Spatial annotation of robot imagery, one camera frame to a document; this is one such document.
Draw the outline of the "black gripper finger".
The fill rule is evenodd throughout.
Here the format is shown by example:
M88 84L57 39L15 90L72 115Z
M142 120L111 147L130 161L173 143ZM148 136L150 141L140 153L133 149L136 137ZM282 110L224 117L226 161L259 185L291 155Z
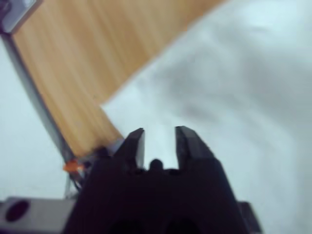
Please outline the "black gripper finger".
M180 170L214 170L218 160L196 131L175 127L176 157Z
M113 158L123 162L129 171L143 167L145 132L138 128L128 134Z

